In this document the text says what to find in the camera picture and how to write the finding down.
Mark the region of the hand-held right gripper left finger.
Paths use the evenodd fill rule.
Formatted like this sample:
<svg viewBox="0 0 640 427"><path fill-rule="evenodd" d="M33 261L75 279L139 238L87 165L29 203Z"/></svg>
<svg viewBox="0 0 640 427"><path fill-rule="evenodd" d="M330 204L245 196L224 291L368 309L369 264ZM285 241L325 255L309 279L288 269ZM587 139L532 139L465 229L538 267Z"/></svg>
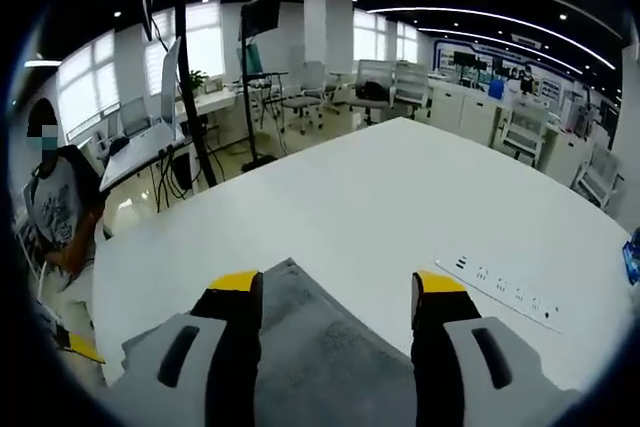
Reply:
<svg viewBox="0 0 640 427"><path fill-rule="evenodd" d="M214 280L187 312L126 341L107 406L126 426L252 426L263 275Z"/></svg>

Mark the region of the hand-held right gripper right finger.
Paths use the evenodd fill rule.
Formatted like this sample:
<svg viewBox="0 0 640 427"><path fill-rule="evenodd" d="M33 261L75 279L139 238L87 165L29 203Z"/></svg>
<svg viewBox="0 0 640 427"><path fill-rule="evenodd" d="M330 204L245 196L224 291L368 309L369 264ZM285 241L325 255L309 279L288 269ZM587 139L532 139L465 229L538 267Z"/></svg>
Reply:
<svg viewBox="0 0 640 427"><path fill-rule="evenodd" d="M560 390L538 353L496 317L480 315L454 279L412 275L411 361L419 426L549 426Z"/></svg>

